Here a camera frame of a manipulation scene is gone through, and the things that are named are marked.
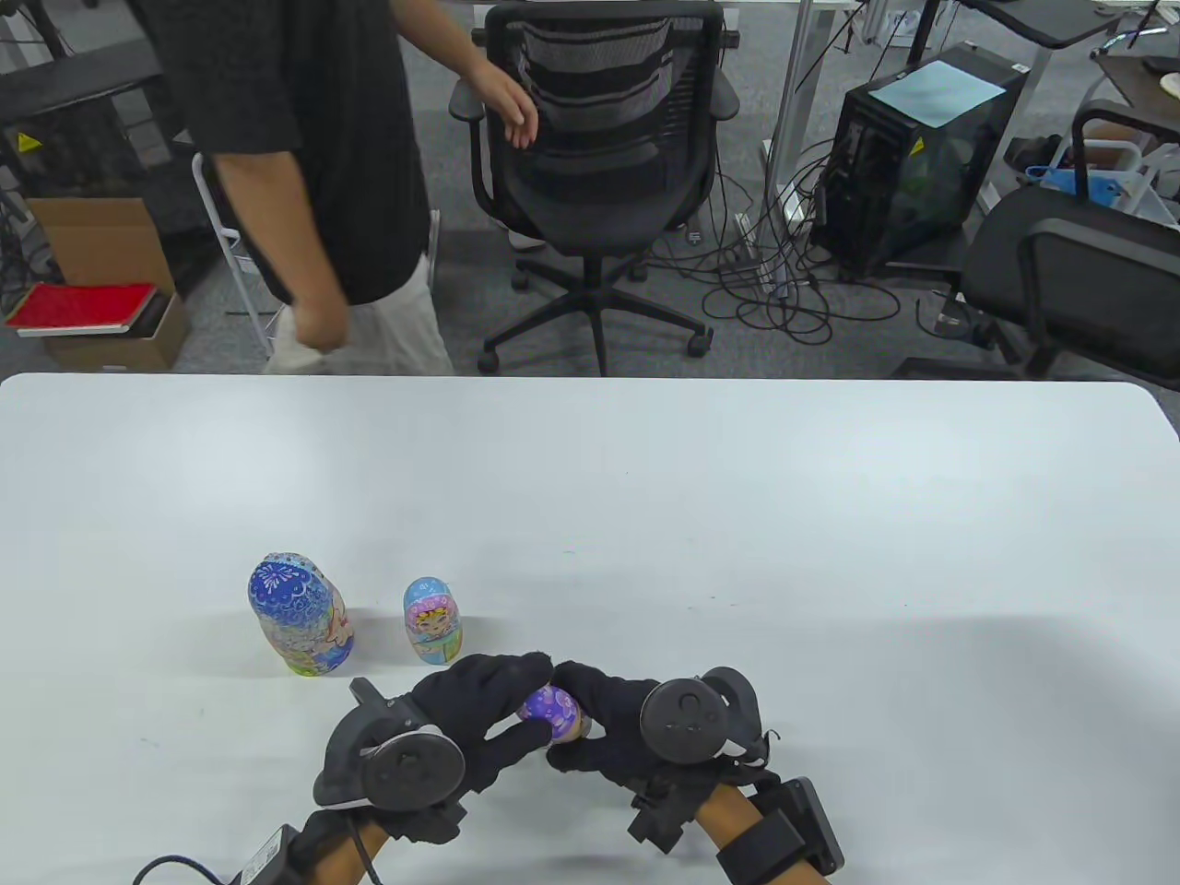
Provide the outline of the person's right hand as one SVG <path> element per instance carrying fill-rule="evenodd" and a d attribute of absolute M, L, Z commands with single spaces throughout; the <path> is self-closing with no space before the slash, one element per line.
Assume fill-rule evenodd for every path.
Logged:
<path fill-rule="evenodd" d="M 720 785 L 766 779 L 771 733 L 756 694 L 733 667 L 700 676 L 621 678 L 597 667 L 556 666 L 555 687 L 568 691 L 599 734 L 549 746 L 564 773 L 599 773 L 631 792 L 628 834 L 670 853 L 684 826 Z"/>

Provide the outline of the person's left hand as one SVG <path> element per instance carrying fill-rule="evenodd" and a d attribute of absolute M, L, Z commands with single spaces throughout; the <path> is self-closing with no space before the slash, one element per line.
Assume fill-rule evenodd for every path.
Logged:
<path fill-rule="evenodd" d="M 379 697 L 358 749 L 367 821 L 395 839 L 451 843 L 465 796 L 551 742 L 548 721 L 518 712 L 553 670 L 544 653 L 476 654 L 400 697 Z"/>

